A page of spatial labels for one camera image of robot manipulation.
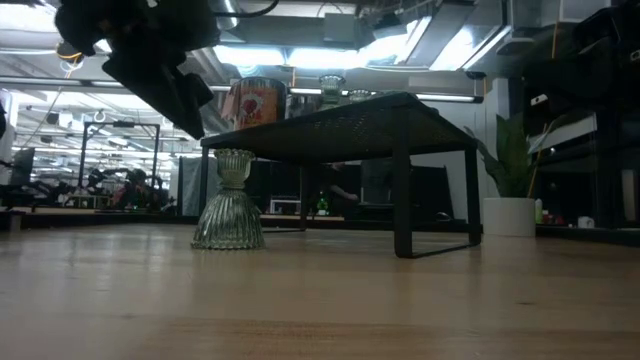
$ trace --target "potted plant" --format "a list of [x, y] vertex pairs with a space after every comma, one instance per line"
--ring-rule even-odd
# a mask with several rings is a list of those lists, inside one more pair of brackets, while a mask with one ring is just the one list
[[500, 193], [499, 198], [484, 199], [484, 233], [535, 236], [535, 202], [528, 194], [537, 164], [529, 155], [531, 150], [524, 134], [522, 115], [515, 115], [509, 120], [499, 115], [496, 118], [497, 159], [473, 131], [465, 127], [478, 143], [487, 173], [496, 182]]

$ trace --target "metal rack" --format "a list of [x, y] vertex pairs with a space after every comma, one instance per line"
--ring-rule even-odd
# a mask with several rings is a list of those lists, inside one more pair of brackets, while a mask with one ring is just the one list
[[[414, 95], [396, 93], [285, 121], [205, 138], [201, 188], [206, 189], [211, 149], [243, 149], [257, 157], [301, 167], [300, 231], [307, 228], [309, 168], [319, 163], [393, 159], [394, 247], [400, 258], [419, 258], [461, 250], [481, 243], [476, 143], [424, 105]], [[464, 151], [469, 240], [435, 251], [413, 251], [411, 224], [411, 155]], [[200, 193], [200, 211], [206, 190]]]

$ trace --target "white pot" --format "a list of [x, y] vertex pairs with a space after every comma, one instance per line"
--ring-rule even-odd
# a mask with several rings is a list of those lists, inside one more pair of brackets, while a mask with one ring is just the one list
[[536, 236], [535, 201], [527, 198], [484, 199], [484, 234]]

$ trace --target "table leg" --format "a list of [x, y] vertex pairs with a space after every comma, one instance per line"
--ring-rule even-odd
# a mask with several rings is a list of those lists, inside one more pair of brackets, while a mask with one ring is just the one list
[[393, 244], [396, 256], [413, 258], [408, 122], [399, 119], [393, 139]]
[[209, 177], [209, 148], [202, 147], [202, 159], [200, 163], [200, 198], [199, 198], [199, 215], [202, 215], [207, 205], [207, 179]]
[[469, 244], [475, 246], [482, 242], [482, 232], [480, 230], [480, 192], [478, 190], [478, 159], [475, 148], [465, 150], [464, 165], [467, 178]]
[[309, 214], [309, 169], [300, 167], [300, 231], [307, 230]]

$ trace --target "desk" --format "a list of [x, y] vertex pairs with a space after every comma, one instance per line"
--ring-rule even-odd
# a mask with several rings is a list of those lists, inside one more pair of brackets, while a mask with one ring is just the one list
[[109, 206], [111, 204], [111, 196], [106, 195], [80, 195], [80, 194], [71, 194], [68, 195], [69, 200], [77, 200], [77, 203], [74, 203], [74, 208], [82, 208], [81, 202], [83, 200], [87, 200], [87, 208], [89, 207], [89, 200], [93, 200], [93, 208], [98, 208], [98, 201], [101, 200], [102, 204]]
[[296, 208], [298, 209], [298, 211], [300, 211], [300, 200], [279, 200], [279, 199], [271, 199], [271, 202], [269, 204], [269, 213], [270, 214], [275, 214], [276, 213], [276, 204], [296, 204]]

